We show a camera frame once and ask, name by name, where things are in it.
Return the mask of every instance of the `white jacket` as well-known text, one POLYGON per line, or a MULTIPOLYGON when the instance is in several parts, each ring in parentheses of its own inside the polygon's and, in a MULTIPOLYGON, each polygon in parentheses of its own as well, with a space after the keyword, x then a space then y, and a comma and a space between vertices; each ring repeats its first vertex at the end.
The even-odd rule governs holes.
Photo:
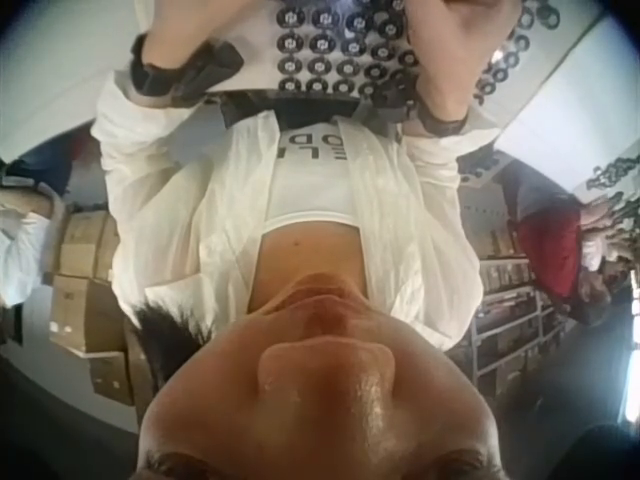
MULTIPOLYGON (((158 303, 215 332, 246 313, 280 131, 274 113, 262 113, 230 129, 207 161, 179 167, 161 140, 192 113, 138 107, 112 77, 93 135, 102 144, 121 236, 113 261, 121 306, 133 317, 135 307, 158 303)), ((348 120, 339 126, 369 299, 449 349, 483 293, 478 258, 462 229, 456 158, 498 131, 398 144, 348 120)))

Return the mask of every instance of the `red shirt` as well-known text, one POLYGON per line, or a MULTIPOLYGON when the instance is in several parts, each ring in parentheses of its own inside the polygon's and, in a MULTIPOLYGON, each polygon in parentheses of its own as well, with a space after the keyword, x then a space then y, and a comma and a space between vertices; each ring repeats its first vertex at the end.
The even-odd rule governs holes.
POLYGON ((580 209, 573 205, 541 210, 518 224, 518 241, 538 285, 560 300, 569 300, 576 288, 580 235, 580 209))

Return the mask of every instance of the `nose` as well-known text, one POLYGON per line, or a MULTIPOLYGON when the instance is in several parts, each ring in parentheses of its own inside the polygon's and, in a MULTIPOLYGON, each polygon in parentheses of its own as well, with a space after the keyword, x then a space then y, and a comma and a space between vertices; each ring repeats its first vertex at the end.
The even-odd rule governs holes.
POLYGON ((390 411, 395 359, 385 346, 316 337, 271 347, 258 365, 264 402, 288 422, 317 419, 309 428, 357 424, 368 436, 390 411))

